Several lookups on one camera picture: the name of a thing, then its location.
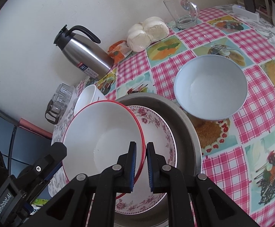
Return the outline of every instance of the screw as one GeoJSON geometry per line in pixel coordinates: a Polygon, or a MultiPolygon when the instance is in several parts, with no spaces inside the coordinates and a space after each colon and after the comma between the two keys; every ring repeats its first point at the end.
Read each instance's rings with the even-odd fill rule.
{"type": "Polygon", "coordinates": [[[79,175],[77,175],[77,180],[78,181],[83,181],[83,180],[85,180],[85,178],[86,178],[85,174],[79,174],[79,175]]]}
{"type": "Polygon", "coordinates": [[[200,173],[200,174],[198,174],[198,178],[200,180],[206,180],[207,176],[206,176],[206,174],[200,173]]]}
{"type": "Polygon", "coordinates": [[[171,166],[170,166],[170,165],[163,165],[163,166],[162,166],[162,169],[163,169],[164,171],[170,171],[170,170],[171,170],[171,166]]]}
{"type": "Polygon", "coordinates": [[[122,169],[122,166],[119,165],[119,164],[115,164],[115,165],[112,166],[112,169],[114,169],[115,171],[119,171],[119,170],[122,169]]]}

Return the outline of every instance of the stainless steel basin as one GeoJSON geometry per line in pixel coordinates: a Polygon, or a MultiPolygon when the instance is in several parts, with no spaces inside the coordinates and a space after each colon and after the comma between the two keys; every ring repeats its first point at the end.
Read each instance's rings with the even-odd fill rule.
{"type": "MultiPolygon", "coordinates": [[[[202,171],[202,153],[198,135],[187,115],[175,103],[152,93],[133,93],[117,99],[126,106],[140,105],[156,111],[169,125],[177,147],[177,168],[183,174],[193,175],[202,171]]],[[[168,220],[167,196],[150,210],[125,215],[115,213],[114,224],[122,227],[166,226],[168,220]]]]}

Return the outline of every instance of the red rim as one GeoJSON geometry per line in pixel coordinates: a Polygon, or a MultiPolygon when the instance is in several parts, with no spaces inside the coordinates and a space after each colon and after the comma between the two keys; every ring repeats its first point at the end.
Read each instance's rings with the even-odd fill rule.
{"type": "MultiPolygon", "coordinates": [[[[139,178],[139,176],[140,176],[140,174],[141,174],[141,172],[142,172],[143,166],[144,166],[144,162],[145,162],[145,158],[146,158],[146,145],[145,145],[145,140],[144,140],[144,135],[143,135],[142,127],[141,127],[141,125],[140,125],[138,119],[137,119],[136,116],[133,114],[133,112],[132,112],[128,107],[126,107],[125,105],[123,105],[122,103],[119,103],[119,102],[116,102],[116,101],[110,101],[110,100],[103,100],[103,101],[97,101],[97,102],[90,103],[89,105],[87,105],[87,106],[85,106],[84,108],[82,108],[82,109],[72,118],[72,120],[70,121],[70,123],[69,123],[69,125],[68,125],[68,127],[67,127],[67,129],[66,129],[66,131],[65,131],[65,133],[64,133],[63,143],[64,143],[64,140],[65,140],[65,135],[66,135],[66,133],[67,133],[67,130],[68,130],[69,126],[71,125],[72,121],[74,120],[74,118],[75,118],[81,111],[83,111],[86,107],[89,107],[90,105],[95,104],[95,103],[98,103],[98,102],[113,102],[113,103],[116,103],[116,104],[118,104],[118,105],[121,105],[122,107],[124,107],[124,108],[127,109],[127,111],[132,115],[132,117],[134,118],[134,120],[135,120],[136,123],[137,123],[137,126],[138,126],[138,128],[139,128],[139,130],[140,130],[141,138],[142,138],[142,156],[141,156],[140,166],[139,166],[139,168],[138,168],[138,170],[137,170],[137,174],[136,174],[135,177],[134,177],[134,184],[135,184],[136,181],[138,180],[138,178],[139,178]]],[[[67,174],[66,174],[66,172],[65,172],[64,165],[63,165],[63,161],[62,161],[62,166],[63,166],[63,170],[64,170],[64,173],[65,173],[65,176],[66,176],[67,180],[70,182],[70,180],[68,179],[67,174]]],[[[123,195],[125,195],[125,194],[126,194],[126,193],[122,193],[122,194],[118,195],[118,196],[116,197],[116,199],[121,198],[121,197],[122,197],[123,195]]]]}

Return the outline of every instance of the thermos lid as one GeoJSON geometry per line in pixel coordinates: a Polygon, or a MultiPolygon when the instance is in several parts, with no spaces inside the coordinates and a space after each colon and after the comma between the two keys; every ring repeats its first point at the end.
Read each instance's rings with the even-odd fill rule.
{"type": "Polygon", "coordinates": [[[58,46],[61,50],[63,50],[65,48],[65,46],[67,45],[67,43],[73,38],[73,36],[75,35],[75,33],[70,33],[70,35],[66,35],[66,33],[68,32],[67,30],[67,25],[65,25],[60,32],[57,34],[57,36],[55,37],[55,40],[53,42],[53,44],[55,44],[56,46],[58,46]]]}

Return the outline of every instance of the checkered tablecloth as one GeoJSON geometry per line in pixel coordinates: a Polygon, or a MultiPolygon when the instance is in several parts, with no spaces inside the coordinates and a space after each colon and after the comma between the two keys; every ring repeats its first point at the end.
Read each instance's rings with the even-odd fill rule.
{"type": "MultiPolygon", "coordinates": [[[[176,104],[173,83],[177,72],[189,60],[204,54],[219,54],[221,45],[227,57],[243,70],[248,81],[248,96],[242,108],[220,125],[222,139],[202,147],[203,173],[229,195],[260,226],[275,224],[275,45],[273,46],[255,22],[246,22],[229,9],[201,10],[198,24],[178,30],[170,26],[170,35],[143,52],[132,54],[115,66],[107,77],[96,82],[87,77],[76,86],[74,102],[63,120],[56,125],[52,143],[62,141],[76,100],[82,90],[95,84],[115,100],[132,91],[162,95],[176,104]],[[157,49],[175,45],[170,54],[157,49]],[[270,177],[257,177],[262,169],[270,177]]],[[[268,25],[268,30],[275,30],[268,25]]],[[[221,93],[221,101],[227,97],[221,93]]],[[[63,168],[49,184],[53,196],[68,183],[63,168]]]]}

